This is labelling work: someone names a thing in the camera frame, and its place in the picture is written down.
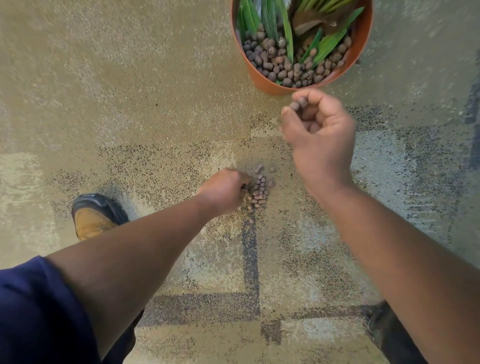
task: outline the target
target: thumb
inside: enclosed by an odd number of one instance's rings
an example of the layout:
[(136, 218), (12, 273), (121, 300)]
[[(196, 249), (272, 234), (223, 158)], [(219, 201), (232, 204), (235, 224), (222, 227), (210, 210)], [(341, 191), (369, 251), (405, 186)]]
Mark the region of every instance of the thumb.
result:
[(285, 140), (293, 146), (300, 143), (305, 136), (309, 135), (297, 113), (289, 107), (284, 107), (282, 109), (281, 130)]

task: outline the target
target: shoe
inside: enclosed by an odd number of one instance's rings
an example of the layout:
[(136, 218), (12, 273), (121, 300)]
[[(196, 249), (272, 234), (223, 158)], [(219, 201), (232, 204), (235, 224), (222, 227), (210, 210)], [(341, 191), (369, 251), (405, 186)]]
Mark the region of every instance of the shoe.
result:
[(102, 194), (81, 194), (74, 199), (72, 217), (80, 241), (129, 221), (120, 204)]
[(366, 315), (367, 334), (390, 364), (428, 364), (387, 301)]

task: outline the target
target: hand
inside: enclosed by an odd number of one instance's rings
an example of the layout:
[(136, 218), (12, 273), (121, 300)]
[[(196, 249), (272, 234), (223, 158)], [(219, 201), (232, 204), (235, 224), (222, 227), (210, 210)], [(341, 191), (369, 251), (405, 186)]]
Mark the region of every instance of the hand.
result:
[(355, 120), (341, 102), (319, 90), (292, 95), (308, 105), (301, 119), (290, 107), (282, 109), (281, 131), (292, 145), (293, 160), (308, 192), (317, 200), (340, 186), (351, 185), (350, 164), (355, 144)]
[(205, 182), (197, 192), (214, 210), (215, 216), (227, 215), (235, 211), (241, 204), (247, 190), (250, 177), (245, 172), (223, 168)]

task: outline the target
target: flower pot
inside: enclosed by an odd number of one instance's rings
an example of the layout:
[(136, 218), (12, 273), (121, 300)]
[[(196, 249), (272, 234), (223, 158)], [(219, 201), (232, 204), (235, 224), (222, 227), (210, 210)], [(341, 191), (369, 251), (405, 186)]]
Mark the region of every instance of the flower pot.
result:
[[(260, 74), (255, 67), (252, 66), (250, 61), (248, 60), (247, 56), (243, 52), (243, 48), (241, 45), (241, 41), (239, 37), (237, 37), (237, 11), (239, 8), (240, 0), (232, 0), (230, 6), (230, 24), (231, 24), (231, 31), (235, 38), (237, 48), (244, 60), (245, 64), (247, 65), (247, 71), (252, 78), (253, 83), (255, 86), (271, 95), (288, 95), (291, 94), (298, 89), (296, 88), (289, 88), (284, 87), (275, 82), (268, 80), (262, 74)], [(349, 50), (347, 50), (345, 54), (345, 64), (343, 67), (336, 68), (329, 76), (324, 78), (319, 84), (314, 84), (307, 86), (309, 88), (318, 88), (325, 86), (341, 75), (343, 75), (358, 59), (360, 54), (362, 53), (365, 45), (367, 44), (368, 36), (370, 35), (370, 30), (372, 28), (372, 21), (373, 21), (373, 0), (359, 0), (357, 3), (357, 8), (364, 6), (365, 9), (361, 12), (358, 18), (353, 23), (352, 32), (350, 37), (352, 38), (352, 46)]]

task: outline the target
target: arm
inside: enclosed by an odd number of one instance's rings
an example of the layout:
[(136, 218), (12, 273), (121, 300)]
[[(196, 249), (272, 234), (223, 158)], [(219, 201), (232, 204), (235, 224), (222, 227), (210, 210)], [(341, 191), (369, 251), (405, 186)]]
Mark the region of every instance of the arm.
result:
[(246, 173), (224, 169), (195, 197), (47, 257), (84, 305), (100, 357), (145, 307), (202, 227), (240, 206), (244, 183), (249, 183)]
[(320, 91), (300, 120), (282, 110), (282, 132), (310, 194), (391, 305), (430, 363), (476, 363), (480, 271), (370, 197), (349, 172), (355, 122)]

